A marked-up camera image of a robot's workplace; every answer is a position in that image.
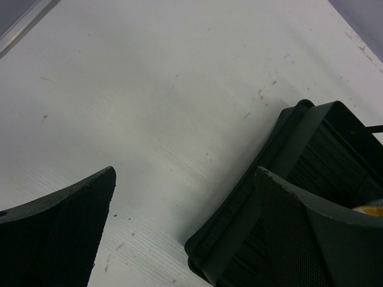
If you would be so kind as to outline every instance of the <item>white floor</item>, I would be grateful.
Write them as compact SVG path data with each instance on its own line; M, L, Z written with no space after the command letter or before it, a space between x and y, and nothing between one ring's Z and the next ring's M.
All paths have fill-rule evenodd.
M382 124L382 91L327 1L62 0L0 60L0 209L112 165L89 286L208 286L183 244L279 112L341 100Z

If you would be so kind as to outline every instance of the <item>white surface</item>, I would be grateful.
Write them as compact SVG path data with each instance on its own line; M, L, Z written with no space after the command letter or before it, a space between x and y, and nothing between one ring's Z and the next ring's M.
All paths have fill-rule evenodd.
M363 47L327 1L62 0L0 60L0 208L113 165L89 286L207 286L183 244L283 108L382 123Z

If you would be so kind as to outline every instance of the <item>yellow object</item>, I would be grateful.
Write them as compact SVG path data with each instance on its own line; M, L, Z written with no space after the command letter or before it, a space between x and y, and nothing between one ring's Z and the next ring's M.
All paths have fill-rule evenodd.
M353 210L372 216L383 217L383 207L380 206L362 205L353 208Z

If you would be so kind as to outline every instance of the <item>black plastic object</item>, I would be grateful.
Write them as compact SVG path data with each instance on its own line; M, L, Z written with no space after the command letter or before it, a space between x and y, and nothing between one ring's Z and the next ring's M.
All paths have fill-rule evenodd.
M345 208L259 167L277 286L383 286L383 219Z
M0 212L0 286L87 286L115 171Z
M268 141L216 213L185 245L190 269L216 286L277 286L255 192L263 166L343 207L383 198L383 146L341 102L282 111Z

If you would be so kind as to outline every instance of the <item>gray wall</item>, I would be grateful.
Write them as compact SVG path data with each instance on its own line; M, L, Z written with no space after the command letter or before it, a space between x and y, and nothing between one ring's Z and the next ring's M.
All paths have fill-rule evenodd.
M0 0L0 38L38 0Z
M329 0L383 62L383 0Z

